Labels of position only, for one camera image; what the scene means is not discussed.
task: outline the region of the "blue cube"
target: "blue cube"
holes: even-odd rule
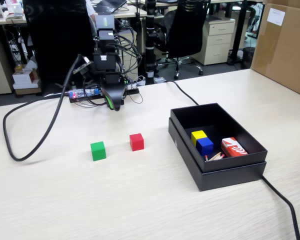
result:
[[[212,154],[214,151],[214,144],[207,137],[197,139],[195,147],[201,156]]]

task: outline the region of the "black office chair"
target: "black office chair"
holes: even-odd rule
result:
[[[206,20],[208,4],[211,0],[179,0],[176,10],[168,12],[157,30],[158,37],[154,40],[157,49],[168,55],[164,63],[156,64],[155,73],[159,67],[176,64],[174,79],[179,78],[179,66],[181,64],[196,66],[199,75],[204,72],[199,65],[190,59],[193,54],[199,53],[203,41],[203,26]]]
[[[23,7],[43,83],[62,84],[77,54],[92,59],[85,0],[23,0]]]

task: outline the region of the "wooden tabletop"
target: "wooden tabletop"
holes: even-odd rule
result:
[[[113,13],[114,17],[115,18],[134,18],[136,16],[136,11],[137,11],[137,8],[133,5],[128,5],[127,6],[128,10],[125,11],[125,9],[121,9],[120,11],[115,11]],[[6,17],[8,15],[8,11],[5,11],[3,13],[4,15],[4,19],[0,19],[0,25],[6,25],[6,24],[26,24],[27,21],[25,20],[25,18],[23,17],[22,20],[15,20],[13,19],[13,21],[11,20],[6,20]],[[140,17],[145,17],[147,16],[147,12],[140,9]]]
[[[300,95],[250,69],[178,84],[199,104],[219,103],[268,150],[264,176],[292,202],[300,228]],[[2,129],[18,105],[0,107],[0,240],[295,239],[288,206],[262,180],[199,192],[168,133],[170,110],[193,102],[173,83],[139,89],[143,103],[128,96],[119,112],[64,98],[24,162],[11,159]],[[8,117],[18,157],[41,139],[57,103]],[[138,133],[145,148],[132,152]],[[90,144],[100,141],[107,157],[93,162]]]
[[[251,2],[262,3],[264,0],[250,0]],[[140,0],[141,4],[146,4],[146,0]],[[223,4],[223,3],[234,3],[234,2],[242,2],[242,0],[211,0],[212,4]],[[172,7],[177,6],[178,3],[164,3],[164,2],[156,2],[156,7]]]
[[[26,21],[26,19],[25,19],[25,17],[23,17],[23,19],[18,19],[18,20],[16,20],[16,19],[8,19],[8,20],[6,20],[6,17],[8,16],[8,14],[9,14],[9,12],[8,11],[5,11],[4,13],[3,13],[3,19],[0,19],[0,25],[6,25],[6,24],[26,24],[27,23],[27,21]]]

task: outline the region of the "green cube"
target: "green cube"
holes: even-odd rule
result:
[[[90,146],[93,161],[98,161],[106,158],[106,149],[103,141],[91,143]]]

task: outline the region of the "black box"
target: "black box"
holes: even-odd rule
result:
[[[223,152],[222,139],[234,137],[248,155],[206,161],[191,142],[191,132],[203,130],[213,142],[208,159]],[[200,191],[261,179],[267,150],[217,103],[171,110],[169,133]]]

